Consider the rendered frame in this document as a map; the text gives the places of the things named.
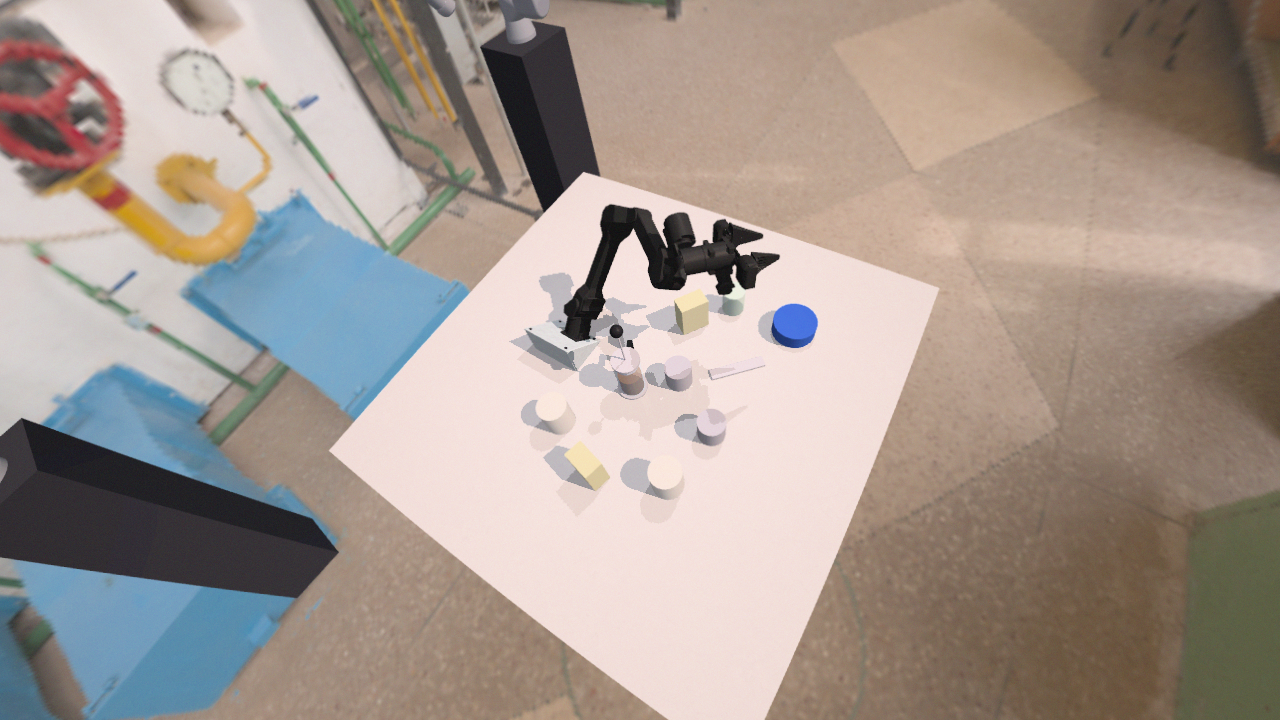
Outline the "blue short cylinder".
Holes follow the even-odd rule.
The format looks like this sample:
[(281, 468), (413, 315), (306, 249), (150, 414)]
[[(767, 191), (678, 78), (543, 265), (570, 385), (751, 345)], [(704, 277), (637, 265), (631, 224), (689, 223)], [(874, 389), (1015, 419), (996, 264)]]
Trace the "blue short cylinder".
[(818, 318), (812, 309), (788, 304), (774, 313), (772, 334), (780, 345), (800, 348), (812, 342), (817, 333)]

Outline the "pale yellow block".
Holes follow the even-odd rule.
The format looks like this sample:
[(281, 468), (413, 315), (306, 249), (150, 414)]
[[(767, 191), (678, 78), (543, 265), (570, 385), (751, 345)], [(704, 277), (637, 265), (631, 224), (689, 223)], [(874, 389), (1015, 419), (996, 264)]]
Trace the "pale yellow block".
[(564, 454), (579, 474), (596, 491), (611, 477), (596, 457), (579, 441)]
[(709, 325), (709, 301), (701, 290), (675, 299), (676, 323), (684, 334)]

